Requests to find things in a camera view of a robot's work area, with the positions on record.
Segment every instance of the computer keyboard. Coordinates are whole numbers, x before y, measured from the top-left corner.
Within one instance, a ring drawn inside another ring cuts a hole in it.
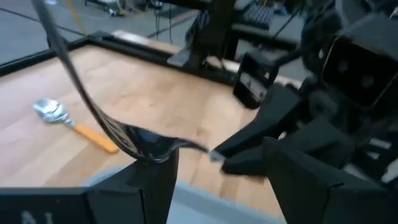
[[[274,18],[274,9],[252,4],[238,19],[238,23],[268,30]]]

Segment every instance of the wire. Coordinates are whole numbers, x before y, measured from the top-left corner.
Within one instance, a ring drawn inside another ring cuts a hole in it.
[[[160,15],[159,15],[159,10],[157,12],[158,13],[157,13],[157,30],[156,30],[156,32],[157,32],[157,36],[159,36],[159,33],[160,33]]]
[[[173,44],[173,37],[172,37],[172,5],[169,4],[169,39],[170,43]]]
[[[287,25],[292,21],[292,19],[297,16],[299,12],[304,10],[304,4],[301,6],[289,17],[289,19],[279,28],[279,30],[271,37],[271,40],[275,40],[276,37],[287,27]]]
[[[188,16],[188,17],[185,18],[185,19],[182,19],[182,20],[180,20],[180,21],[177,21],[177,22],[175,22],[175,23],[172,24],[172,27],[175,27],[175,26],[178,26],[178,25],[180,25],[180,24],[183,24],[184,22],[189,21],[190,19],[194,18],[195,16],[196,16],[196,15]],[[168,27],[165,27],[165,28],[161,29],[161,30],[158,31],[158,32],[153,32],[153,33],[147,35],[147,38],[153,38],[154,36],[156,36],[157,33],[161,34],[161,33],[166,32],[166,31],[168,31],[168,30],[169,30],[169,28],[168,28]]]
[[[67,0],[67,5],[69,7],[70,13],[73,15],[73,18],[75,19],[76,23],[79,25],[81,32],[84,33],[84,35],[88,35],[86,29],[83,26],[83,23],[79,18],[79,15],[76,13],[75,9],[72,6],[72,0]]]

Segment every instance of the black mount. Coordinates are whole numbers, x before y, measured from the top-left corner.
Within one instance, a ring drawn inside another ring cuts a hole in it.
[[[166,223],[177,180],[178,154],[179,150],[174,151],[160,164],[136,161],[91,187],[0,188],[1,221]]]

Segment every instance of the spoon bowl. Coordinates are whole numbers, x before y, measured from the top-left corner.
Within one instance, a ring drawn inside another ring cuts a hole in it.
[[[68,120],[68,111],[59,102],[52,99],[41,99],[33,104],[38,116],[48,123],[62,123]]]

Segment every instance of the black plastic part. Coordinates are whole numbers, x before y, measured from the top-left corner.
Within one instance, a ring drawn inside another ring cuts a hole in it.
[[[326,92],[315,90],[308,97],[308,109],[312,117],[324,116],[333,119],[338,114],[339,106]]]
[[[276,139],[266,138],[263,147],[264,168],[287,223],[398,222],[396,191],[335,169]]]
[[[390,130],[375,136],[375,139],[387,144],[374,145],[370,142],[363,145],[354,154],[353,163],[362,169],[366,175],[379,180],[389,170],[390,164],[398,159],[398,131]],[[377,156],[371,157],[368,152]]]
[[[87,189],[1,188],[2,223],[92,223]]]
[[[357,0],[330,0],[312,9],[301,37],[301,46],[306,49],[303,51],[305,67],[319,74],[337,32],[365,15],[366,11]]]
[[[301,84],[299,92],[303,97],[308,97],[310,93],[318,87],[318,78],[316,76],[307,77]]]
[[[263,96],[257,96],[252,92],[252,82],[258,83],[263,89],[268,89],[276,79],[279,67],[265,58],[259,51],[248,52],[244,54],[241,65],[239,66],[238,76],[234,85],[234,96],[249,109],[256,109],[261,105]],[[250,79],[241,79],[242,74],[249,75]]]
[[[322,82],[343,101],[374,119],[398,107],[394,101],[398,97],[398,44],[393,41],[398,38],[397,27],[397,21],[382,15],[362,18],[334,41],[321,74]]]
[[[146,223],[167,222],[177,180],[178,159],[177,150],[169,160],[161,164],[152,166],[140,163],[137,166],[139,172],[135,173],[136,178],[130,178],[128,184],[140,189]]]
[[[254,120],[214,150],[229,158],[261,145],[264,136],[279,137],[288,127],[294,125],[296,112],[300,110],[302,102],[301,97],[292,90],[279,83],[273,84]]]
[[[221,170],[226,174],[266,177],[262,146],[247,149],[225,160]]]
[[[139,163],[131,164],[87,190],[85,197],[90,206],[93,223],[123,224],[127,220],[145,223],[145,211],[142,209],[144,202],[141,200],[142,192],[136,186],[128,183],[131,180],[146,181],[139,176],[139,174],[144,172],[144,170],[139,168]]]
[[[354,142],[324,116],[315,118],[280,142],[290,144],[295,150],[307,153],[338,169],[348,163],[355,150]]]

